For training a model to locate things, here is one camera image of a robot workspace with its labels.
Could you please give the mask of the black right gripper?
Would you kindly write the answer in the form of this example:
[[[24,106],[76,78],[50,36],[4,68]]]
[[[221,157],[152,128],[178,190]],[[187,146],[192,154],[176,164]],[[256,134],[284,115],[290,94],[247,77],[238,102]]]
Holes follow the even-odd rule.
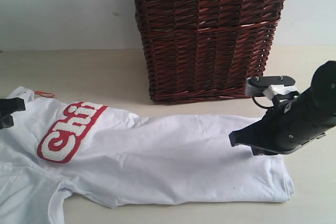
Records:
[[[306,90],[262,126],[256,122],[232,131],[229,140],[232,147],[250,146],[254,156],[275,156],[293,152],[334,127],[335,90]]]

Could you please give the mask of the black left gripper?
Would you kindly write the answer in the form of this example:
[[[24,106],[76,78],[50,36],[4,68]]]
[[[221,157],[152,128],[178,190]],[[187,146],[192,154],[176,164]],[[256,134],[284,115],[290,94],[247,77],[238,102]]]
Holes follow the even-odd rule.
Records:
[[[0,129],[7,129],[14,126],[12,114],[25,111],[25,102],[21,98],[1,99],[0,100]]]

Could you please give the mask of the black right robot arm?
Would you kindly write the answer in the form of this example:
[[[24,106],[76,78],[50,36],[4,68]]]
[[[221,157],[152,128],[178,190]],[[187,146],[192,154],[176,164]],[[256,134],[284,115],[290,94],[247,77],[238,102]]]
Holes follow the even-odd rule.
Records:
[[[257,122],[229,134],[231,146],[249,146],[253,155],[288,155],[335,127],[335,61],[321,65],[310,87],[299,92],[289,76],[246,80],[245,95],[266,97],[272,106]]]

